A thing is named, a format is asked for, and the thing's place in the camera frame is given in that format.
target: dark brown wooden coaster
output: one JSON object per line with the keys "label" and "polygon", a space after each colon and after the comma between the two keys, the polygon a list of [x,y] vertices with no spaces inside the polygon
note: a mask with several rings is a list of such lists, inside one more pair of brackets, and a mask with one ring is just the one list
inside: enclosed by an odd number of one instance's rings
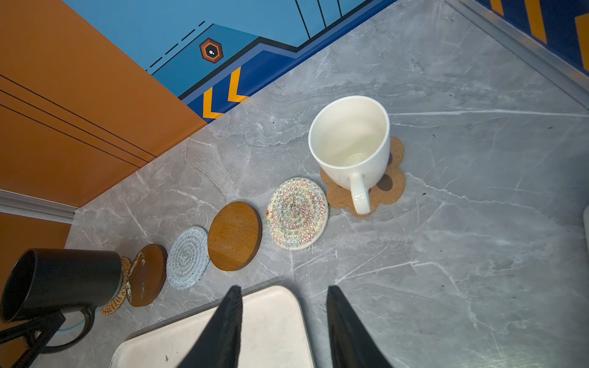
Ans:
{"label": "dark brown wooden coaster", "polygon": [[127,300],[134,307],[151,304],[166,281],[166,249],[158,244],[143,247],[131,264]]}
{"label": "dark brown wooden coaster", "polygon": [[335,208],[347,207],[354,216],[364,218],[374,213],[379,204],[393,204],[397,202],[405,190],[405,175],[399,169],[404,155],[405,147],[403,143],[400,139],[391,137],[391,153],[389,154],[389,164],[386,167],[385,175],[368,191],[368,196],[370,197],[369,214],[359,215],[356,213],[352,201],[352,193],[337,185],[321,170],[321,179],[327,184],[327,203]]}
{"label": "dark brown wooden coaster", "polygon": [[250,263],[262,241],[262,221],[247,203],[221,209],[209,229],[209,257],[217,268],[235,271]]}

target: light blue woven coaster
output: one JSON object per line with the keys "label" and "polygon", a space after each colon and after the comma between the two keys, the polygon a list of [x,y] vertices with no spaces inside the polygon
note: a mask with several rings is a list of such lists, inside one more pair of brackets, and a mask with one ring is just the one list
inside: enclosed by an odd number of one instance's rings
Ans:
{"label": "light blue woven coaster", "polygon": [[166,273],[174,289],[184,290],[200,281],[209,264],[207,231],[199,226],[184,230],[168,253]]}

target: mug handle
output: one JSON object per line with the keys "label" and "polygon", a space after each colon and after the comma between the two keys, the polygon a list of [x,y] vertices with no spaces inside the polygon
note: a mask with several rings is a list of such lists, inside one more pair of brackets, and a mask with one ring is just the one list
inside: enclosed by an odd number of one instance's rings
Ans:
{"label": "mug handle", "polygon": [[[94,324],[95,308],[89,307],[86,309],[82,309],[81,312],[84,315],[84,328],[82,329],[82,332],[78,335],[78,337],[76,337],[74,340],[71,340],[69,343],[65,343],[63,345],[44,346],[40,351],[41,354],[57,353],[69,349],[73,345],[76,345],[78,342],[80,342],[80,340],[82,340],[88,334],[88,332],[90,332],[90,329]],[[35,340],[36,338],[34,332],[27,335],[27,344],[29,346],[32,346],[32,344],[35,343]]]}
{"label": "mug handle", "polygon": [[352,192],[352,200],[354,202],[354,209],[359,215],[367,215],[370,213],[370,197],[364,185],[362,174],[352,174],[350,176],[350,191]]}

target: mug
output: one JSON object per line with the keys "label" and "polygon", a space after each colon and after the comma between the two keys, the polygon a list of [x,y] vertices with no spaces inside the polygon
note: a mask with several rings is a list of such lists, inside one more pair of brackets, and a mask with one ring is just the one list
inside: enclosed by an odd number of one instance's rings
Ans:
{"label": "mug", "polygon": [[325,173],[352,192],[354,209],[370,213],[368,189],[385,173],[391,150],[389,115],[377,101],[348,96],[325,106],[309,130],[309,148]]}
{"label": "mug", "polygon": [[[60,352],[86,336],[94,323],[95,309],[113,299],[122,283],[121,257],[114,251],[29,249],[6,281],[0,319],[7,323],[81,311],[85,325],[78,337],[67,344],[40,350],[41,353]],[[29,346],[35,343],[33,335],[25,338]]]}

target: coaster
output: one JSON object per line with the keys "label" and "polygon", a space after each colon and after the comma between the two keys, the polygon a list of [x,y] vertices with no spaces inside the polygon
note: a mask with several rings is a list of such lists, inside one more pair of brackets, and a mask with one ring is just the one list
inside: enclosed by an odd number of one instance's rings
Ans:
{"label": "coaster", "polygon": [[369,214],[359,215],[356,213],[350,191],[334,183],[321,170],[321,179],[327,184],[327,202],[335,208],[347,207],[354,216],[360,218],[370,216],[379,204],[393,204],[397,202],[405,190],[405,175],[399,169],[404,155],[405,147],[403,143],[398,138],[391,137],[391,153],[389,154],[389,164],[386,167],[385,174],[374,187],[368,190],[368,196],[370,197]]}
{"label": "coaster", "polygon": [[166,249],[158,244],[143,247],[135,256],[127,281],[127,300],[134,307],[151,304],[166,281]]}
{"label": "coaster", "polygon": [[262,241],[262,221],[247,203],[233,202],[221,209],[209,230],[209,257],[217,268],[235,271],[250,263]]}
{"label": "coaster", "polygon": [[129,278],[129,272],[131,271],[131,260],[126,258],[125,256],[121,256],[121,272],[123,274],[123,282],[121,283],[121,290],[118,291],[117,296],[114,299],[108,302],[107,305],[102,307],[100,313],[102,314],[113,314],[117,309],[119,309],[125,298],[127,298],[127,288],[125,285],[127,284],[127,280]]}
{"label": "coaster", "polygon": [[200,281],[208,264],[207,231],[191,226],[178,236],[170,250],[168,282],[174,289],[187,289]]}
{"label": "coaster", "polygon": [[278,246],[303,249],[313,244],[325,230],[329,206],[323,190],[305,178],[283,182],[268,203],[266,221]]}

